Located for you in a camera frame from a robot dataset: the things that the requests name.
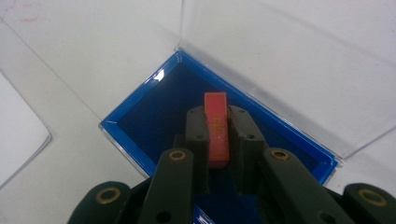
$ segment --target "red block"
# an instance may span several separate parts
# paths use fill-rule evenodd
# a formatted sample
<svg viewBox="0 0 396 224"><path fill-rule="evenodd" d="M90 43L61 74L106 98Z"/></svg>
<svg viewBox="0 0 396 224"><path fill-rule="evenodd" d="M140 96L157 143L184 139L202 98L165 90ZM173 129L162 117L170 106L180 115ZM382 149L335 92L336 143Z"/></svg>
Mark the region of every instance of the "red block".
<svg viewBox="0 0 396 224"><path fill-rule="evenodd" d="M206 123L209 128L209 168L221 169L230 160L225 92L205 93Z"/></svg>

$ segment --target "blue container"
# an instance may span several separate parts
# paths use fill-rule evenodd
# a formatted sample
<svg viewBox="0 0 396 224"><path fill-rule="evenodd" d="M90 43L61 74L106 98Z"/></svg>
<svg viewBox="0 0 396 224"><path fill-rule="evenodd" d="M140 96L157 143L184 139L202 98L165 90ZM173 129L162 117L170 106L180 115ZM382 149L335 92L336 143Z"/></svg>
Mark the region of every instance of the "blue container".
<svg viewBox="0 0 396 224"><path fill-rule="evenodd" d="M319 183L334 170L332 153L184 51L172 55L100 127L127 158L153 175L163 151L172 147L176 134L185 132L187 111L203 105L207 91L227 92L228 104L250 113L270 147L293 152ZM225 172L212 172L209 185L211 194L195 201L215 222L260 223L255 198L235 195ZM197 207L195 215L196 223L209 222Z"/></svg>

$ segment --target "blue plastic rim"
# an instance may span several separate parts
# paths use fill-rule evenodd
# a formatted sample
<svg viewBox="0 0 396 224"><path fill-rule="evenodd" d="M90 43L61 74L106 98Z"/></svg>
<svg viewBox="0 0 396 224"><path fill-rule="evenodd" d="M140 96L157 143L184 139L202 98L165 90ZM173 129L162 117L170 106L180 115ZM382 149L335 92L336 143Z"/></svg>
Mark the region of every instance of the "blue plastic rim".
<svg viewBox="0 0 396 224"><path fill-rule="evenodd" d="M249 98L184 51L175 52L111 112L100 126L144 172L153 175L163 151L172 147L176 134L185 132L187 111L203 105L204 93L207 91L225 91L228 104L243 107L249 112L270 147L282 147L294 153L319 183L323 184L333 172L337 161L326 148ZM199 204L207 214L204 207L206 203L213 204L210 200L203 199L203 205ZM230 209L233 210L229 208L228 215L216 211L209 216L218 216L218 219L229 216ZM246 218L249 219L246 214L241 218L245 223ZM250 221L249 223L255 223L256 219Z"/></svg>

